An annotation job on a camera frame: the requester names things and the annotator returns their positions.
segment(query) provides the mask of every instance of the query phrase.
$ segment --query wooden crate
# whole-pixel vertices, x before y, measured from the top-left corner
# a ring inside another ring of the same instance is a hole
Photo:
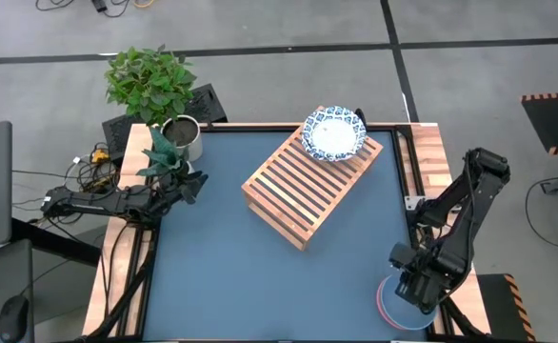
[[[305,152],[298,128],[241,188],[250,209],[303,251],[372,165],[383,146],[370,137],[351,159],[322,162]]]

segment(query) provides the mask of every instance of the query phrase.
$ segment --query blue and white plate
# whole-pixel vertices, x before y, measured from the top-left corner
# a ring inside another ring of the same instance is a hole
[[[302,129],[305,151],[321,161],[349,159],[362,148],[365,139],[362,120],[353,111],[338,106],[313,112]]]

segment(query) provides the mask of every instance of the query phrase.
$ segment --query blue table surface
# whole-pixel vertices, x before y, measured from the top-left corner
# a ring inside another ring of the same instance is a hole
[[[378,313],[389,252],[408,242],[390,133],[375,163],[298,251],[246,205],[241,185],[289,136],[206,133],[197,203],[163,219],[144,338],[424,340]]]

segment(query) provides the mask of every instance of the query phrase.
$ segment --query table leg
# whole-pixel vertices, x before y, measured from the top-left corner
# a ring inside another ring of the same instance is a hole
[[[90,244],[81,243],[44,231],[32,224],[12,218],[11,242],[28,239],[36,250],[49,252],[69,260],[97,267],[101,250]]]

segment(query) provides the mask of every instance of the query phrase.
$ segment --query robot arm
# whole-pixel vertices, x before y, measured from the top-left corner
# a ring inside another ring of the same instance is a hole
[[[208,176],[197,171],[186,178],[161,176],[156,188],[133,186],[106,194],[72,192],[57,187],[47,192],[41,211],[46,217],[74,213],[121,217],[144,225],[157,224],[179,200],[193,203]]]
[[[463,284],[471,269],[473,239],[509,176],[505,157],[478,148],[468,151],[463,173],[440,196],[418,202],[409,213],[414,228],[442,228],[453,207],[461,204],[462,210],[450,231],[426,247],[393,247],[389,262],[402,271],[397,295],[430,313]]]

